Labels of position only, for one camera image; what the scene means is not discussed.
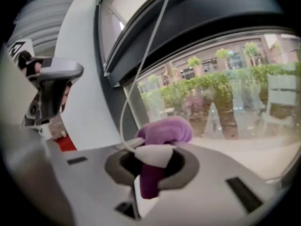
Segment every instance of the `white chair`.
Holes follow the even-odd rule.
[[[271,105],[296,106],[299,104],[300,78],[295,75],[270,75],[268,74],[268,103],[266,112],[262,113],[263,127],[261,135],[266,133],[267,125],[276,124],[280,127],[293,127],[292,116],[278,119],[270,114]]]

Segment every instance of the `black slot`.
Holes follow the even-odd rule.
[[[227,179],[226,182],[248,213],[253,212],[263,204],[263,202],[239,178],[230,178]]]
[[[130,202],[122,202],[115,208],[115,210],[122,214],[127,215],[130,218],[135,219],[134,208],[132,203]]]
[[[69,165],[72,165],[72,164],[76,164],[76,163],[79,163],[79,162],[82,162],[82,161],[86,161],[86,160],[88,160],[86,157],[81,156],[81,157],[69,159],[69,160],[67,160],[67,163]]]

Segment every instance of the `tree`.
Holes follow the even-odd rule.
[[[144,93],[144,83],[142,81],[138,83],[138,89],[141,94]]]
[[[169,79],[170,83],[174,83],[177,81],[177,77],[174,74],[174,67],[173,67],[173,63],[171,61],[169,61],[168,63],[166,63],[166,71],[167,71],[167,76]]]
[[[275,48],[276,50],[280,50],[280,45],[277,44],[277,43],[275,43],[275,44],[274,44],[274,48]]]
[[[150,84],[156,83],[158,81],[158,77],[155,74],[151,74],[148,78],[147,78],[148,82]]]
[[[189,58],[187,60],[187,63],[188,63],[189,67],[194,67],[194,66],[200,65],[201,60],[198,57],[194,56],[194,57]]]
[[[200,60],[198,57],[194,56],[191,57],[187,60],[187,64],[189,67],[193,68],[193,71],[196,76],[201,76],[202,75],[202,70],[200,68],[200,64],[202,64],[202,60]]]
[[[218,51],[216,51],[215,54],[216,57],[224,59],[226,70],[229,69],[228,58],[230,57],[230,51],[231,51],[230,49],[220,48]]]
[[[255,57],[260,54],[257,44],[254,42],[247,42],[245,44],[245,54],[252,60],[253,66],[255,66]]]
[[[181,78],[181,74],[179,73],[179,70],[177,68],[173,68],[173,72],[177,79]]]

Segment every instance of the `purple plush toy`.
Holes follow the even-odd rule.
[[[144,145],[173,144],[174,142],[189,142],[192,139],[192,127],[180,116],[172,116],[160,121],[144,125],[136,137],[145,140]],[[158,196],[158,182],[164,178],[164,168],[147,164],[142,165],[140,174],[140,190],[144,199]]]

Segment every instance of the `gray surface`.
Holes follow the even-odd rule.
[[[182,148],[176,148],[175,151],[184,157],[186,162],[180,171],[161,180],[158,184],[159,190],[179,189],[186,186],[198,173],[199,162],[190,152]],[[105,170],[117,184],[132,186],[134,185],[135,175],[124,168],[120,159],[127,155],[128,151],[120,150],[108,157],[105,162]]]
[[[140,222],[141,225],[233,225],[247,215],[225,180],[239,177],[264,202],[275,195],[276,190],[250,170],[230,157],[199,146],[184,145],[200,161],[197,176],[183,189],[162,191],[159,201]],[[106,175],[104,161],[112,148],[64,153],[66,159],[85,156],[87,162],[70,166],[78,180],[87,185],[108,209],[128,198],[129,187],[119,186]]]
[[[1,135],[5,162],[14,180],[40,210],[68,225],[74,220],[79,226],[232,226],[246,224],[246,220],[252,223],[273,206],[265,205],[254,216],[246,217],[225,180],[240,177],[264,202],[272,200],[274,187],[226,155],[185,144],[179,146],[192,152],[200,162],[197,176],[183,189],[162,191],[150,213],[141,221],[133,221],[113,210],[128,199],[130,192],[128,186],[114,183],[104,170],[105,160],[116,152],[114,147],[62,153],[51,141],[47,149],[41,137],[27,129],[11,133],[2,130]],[[67,164],[66,160],[79,156],[88,161]]]
[[[37,131],[18,126],[1,127],[0,135],[4,163],[22,193],[59,225],[74,225],[73,212],[56,180],[44,139]]]

